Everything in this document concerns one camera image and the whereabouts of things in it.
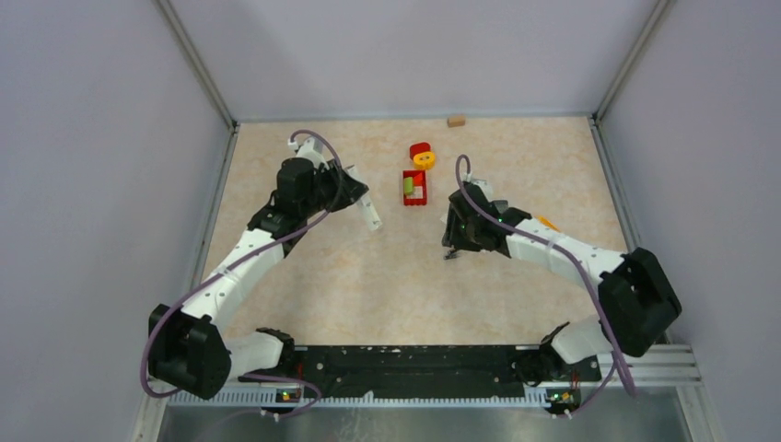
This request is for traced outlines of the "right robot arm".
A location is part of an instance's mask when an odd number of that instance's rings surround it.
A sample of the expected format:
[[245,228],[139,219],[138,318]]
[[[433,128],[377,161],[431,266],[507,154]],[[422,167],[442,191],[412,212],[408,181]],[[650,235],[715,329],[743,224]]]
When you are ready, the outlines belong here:
[[594,315],[566,322],[542,341],[540,366],[552,379],[566,378],[588,357],[609,353],[624,387],[634,390],[626,359],[643,356],[682,313],[650,250],[620,252],[589,245],[516,207],[488,200],[484,186],[475,181],[461,182],[449,196],[442,243],[535,263],[586,290]]

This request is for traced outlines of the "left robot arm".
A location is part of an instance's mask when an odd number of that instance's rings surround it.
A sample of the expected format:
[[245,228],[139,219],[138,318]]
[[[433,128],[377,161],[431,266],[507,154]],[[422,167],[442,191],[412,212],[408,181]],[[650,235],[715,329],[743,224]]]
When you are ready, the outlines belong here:
[[343,167],[335,160],[315,164],[303,157],[285,160],[268,202],[228,256],[174,306],[160,304],[150,314],[142,385],[153,377],[208,400],[228,380],[253,371],[278,381],[289,378],[296,365],[289,335],[268,328],[232,339],[223,333],[255,286],[316,220],[364,204],[368,192],[355,166]]

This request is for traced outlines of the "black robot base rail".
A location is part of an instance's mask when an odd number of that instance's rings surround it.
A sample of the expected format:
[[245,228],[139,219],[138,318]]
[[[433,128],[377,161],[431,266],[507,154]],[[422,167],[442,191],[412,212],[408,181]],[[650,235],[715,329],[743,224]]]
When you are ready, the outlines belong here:
[[601,379],[596,357],[567,365],[535,345],[312,345],[263,373],[308,381],[325,399],[521,398],[546,382]]

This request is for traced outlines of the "white rectangular stick device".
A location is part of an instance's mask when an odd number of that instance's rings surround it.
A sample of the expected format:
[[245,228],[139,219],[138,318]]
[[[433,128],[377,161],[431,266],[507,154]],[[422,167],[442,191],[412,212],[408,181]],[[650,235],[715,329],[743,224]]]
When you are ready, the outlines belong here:
[[368,192],[357,200],[356,207],[359,209],[359,212],[363,216],[363,219],[367,224],[367,228],[370,231],[376,231],[382,227],[382,221],[379,217],[379,213],[377,212]]

